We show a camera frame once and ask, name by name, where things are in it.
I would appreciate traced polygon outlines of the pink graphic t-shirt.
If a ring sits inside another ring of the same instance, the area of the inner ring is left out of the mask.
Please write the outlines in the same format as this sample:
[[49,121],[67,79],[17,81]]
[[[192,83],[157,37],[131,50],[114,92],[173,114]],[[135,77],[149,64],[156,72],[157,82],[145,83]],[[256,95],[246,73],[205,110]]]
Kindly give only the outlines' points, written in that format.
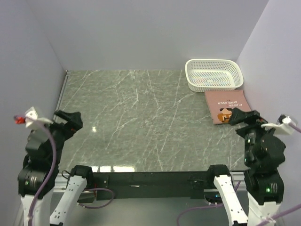
[[227,124],[234,108],[251,111],[243,90],[206,91],[205,98],[214,125]]

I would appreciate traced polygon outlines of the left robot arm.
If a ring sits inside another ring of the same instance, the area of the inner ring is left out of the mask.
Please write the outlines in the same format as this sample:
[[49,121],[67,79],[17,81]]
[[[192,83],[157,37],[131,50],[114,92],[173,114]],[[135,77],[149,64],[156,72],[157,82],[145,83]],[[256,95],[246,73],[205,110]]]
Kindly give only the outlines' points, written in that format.
[[75,166],[60,202],[53,212],[50,211],[64,143],[83,127],[80,112],[57,110],[54,114],[65,122],[57,123],[41,117],[34,107],[24,115],[14,117],[16,124],[30,129],[23,168],[17,177],[25,226],[67,225],[80,195],[94,183],[91,167]]

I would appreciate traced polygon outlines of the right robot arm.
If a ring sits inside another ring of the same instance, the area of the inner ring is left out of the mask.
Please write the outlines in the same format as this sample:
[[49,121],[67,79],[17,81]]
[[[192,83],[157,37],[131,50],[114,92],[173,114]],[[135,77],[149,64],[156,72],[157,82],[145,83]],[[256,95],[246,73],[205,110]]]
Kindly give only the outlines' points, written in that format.
[[285,144],[274,135],[275,128],[265,129],[267,121],[258,111],[232,110],[229,124],[245,123],[236,133],[244,139],[244,182],[249,201],[245,213],[233,187],[231,174],[225,165],[211,165],[207,184],[216,188],[222,199],[230,226],[273,226],[284,195],[284,182],[278,167],[285,161]]

